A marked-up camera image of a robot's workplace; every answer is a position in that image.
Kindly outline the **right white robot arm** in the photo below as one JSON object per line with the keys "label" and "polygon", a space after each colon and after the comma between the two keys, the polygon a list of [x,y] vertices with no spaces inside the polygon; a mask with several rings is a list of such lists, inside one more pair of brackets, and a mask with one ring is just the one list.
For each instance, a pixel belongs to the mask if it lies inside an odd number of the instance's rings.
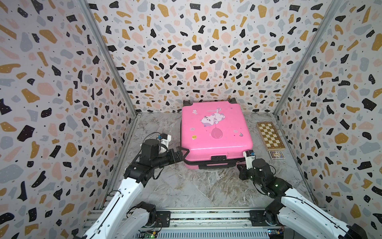
{"label": "right white robot arm", "polygon": [[249,157],[236,165],[241,180],[250,180],[258,191],[270,197],[263,218],[270,225],[283,225],[306,239],[366,239],[367,233],[331,216],[306,199],[287,181],[276,177],[262,158]]}

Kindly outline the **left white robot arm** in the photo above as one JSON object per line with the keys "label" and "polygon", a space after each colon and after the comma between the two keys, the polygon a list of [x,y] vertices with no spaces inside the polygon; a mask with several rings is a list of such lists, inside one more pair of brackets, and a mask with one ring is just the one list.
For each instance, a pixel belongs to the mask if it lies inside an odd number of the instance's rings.
{"label": "left white robot arm", "polygon": [[133,202],[143,191],[155,170],[185,160],[189,149],[168,148],[168,140],[147,139],[126,168],[120,186],[96,222],[84,233],[84,239],[130,239],[143,227],[157,227],[156,206]]}

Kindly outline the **pink hard-shell suitcase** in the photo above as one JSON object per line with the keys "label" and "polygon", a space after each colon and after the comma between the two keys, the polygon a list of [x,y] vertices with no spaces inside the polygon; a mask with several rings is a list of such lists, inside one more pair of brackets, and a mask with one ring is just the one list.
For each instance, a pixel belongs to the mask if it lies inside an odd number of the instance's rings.
{"label": "pink hard-shell suitcase", "polygon": [[181,146],[190,150],[189,169],[230,168],[244,162],[253,141],[235,98],[218,102],[183,102]]}

